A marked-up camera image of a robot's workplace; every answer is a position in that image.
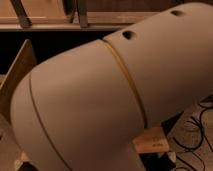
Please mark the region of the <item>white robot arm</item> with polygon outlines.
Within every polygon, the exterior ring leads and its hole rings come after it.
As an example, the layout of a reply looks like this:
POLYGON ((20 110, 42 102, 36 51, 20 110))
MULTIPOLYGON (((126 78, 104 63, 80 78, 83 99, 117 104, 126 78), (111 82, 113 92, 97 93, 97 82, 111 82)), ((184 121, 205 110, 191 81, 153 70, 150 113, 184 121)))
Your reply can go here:
POLYGON ((34 67, 10 105, 38 171, 145 171, 133 140, 213 93, 213 5, 185 3, 34 67))

